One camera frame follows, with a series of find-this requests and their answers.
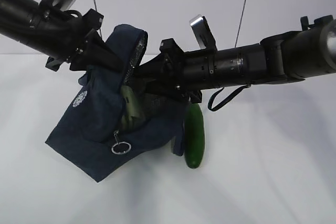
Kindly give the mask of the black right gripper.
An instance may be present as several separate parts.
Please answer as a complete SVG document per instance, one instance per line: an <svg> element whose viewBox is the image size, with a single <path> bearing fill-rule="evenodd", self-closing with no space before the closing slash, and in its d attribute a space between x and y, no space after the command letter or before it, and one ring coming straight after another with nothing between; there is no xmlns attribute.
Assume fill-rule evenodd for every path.
<svg viewBox="0 0 336 224"><path fill-rule="evenodd" d="M152 80L145 84L145 93L176 101L183 101L183 94L192 103L201 103L203 90L218 87L215 80L218 50L214 39L201 40L201 48L195 51L183 51L173 38L164 39L160 53L162 56L156 56L135 69L135 78ZM157 81L167 77L174 88Z"/></svg>

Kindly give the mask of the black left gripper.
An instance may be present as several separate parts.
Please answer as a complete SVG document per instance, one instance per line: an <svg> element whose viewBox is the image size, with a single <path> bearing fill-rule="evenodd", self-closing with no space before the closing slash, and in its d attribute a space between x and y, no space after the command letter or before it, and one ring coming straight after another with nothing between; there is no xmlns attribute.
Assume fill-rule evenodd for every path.
<svg viewBox="0 0 336 224"><path fill-rule="evenodd" d="M50 31L53 50L45 63L47 69L58 71L68 63L70 71L85 71L90 65L123 70L123 61L98 34L104 19L101 13L91 8L85 14L74 9L61 14L60 26Z"/></svg>

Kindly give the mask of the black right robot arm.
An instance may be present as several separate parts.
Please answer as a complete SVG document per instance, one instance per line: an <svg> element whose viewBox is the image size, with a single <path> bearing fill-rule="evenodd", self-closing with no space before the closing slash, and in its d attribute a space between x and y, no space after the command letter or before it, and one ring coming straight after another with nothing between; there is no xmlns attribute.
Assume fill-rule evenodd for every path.
<svg viewBox="0 0 336 224"><path fill-rule="evenodd" d="M162 41L160 53L136 68L148 81L146 90L170 98L202 100L201 91L263 84L287 84L335 73L335 18L322 16L301 29L267 37L247 46L219 50L211 33L204 48L183 51L173 39Z"/></svg>

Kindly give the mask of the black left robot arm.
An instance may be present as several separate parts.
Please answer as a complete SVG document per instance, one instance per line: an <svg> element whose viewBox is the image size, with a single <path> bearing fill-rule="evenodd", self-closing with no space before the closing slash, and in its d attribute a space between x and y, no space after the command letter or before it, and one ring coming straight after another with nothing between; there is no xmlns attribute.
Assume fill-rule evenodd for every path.
<svg viewBox="0 0 336 224"><path fill-rule="evenodd" d="M101 66L121 72L123 61L100 37L104 16L94 9L85 14L61 10L52 0L1 0L1 34L48 57L45 67L71 71Z"/></svg>

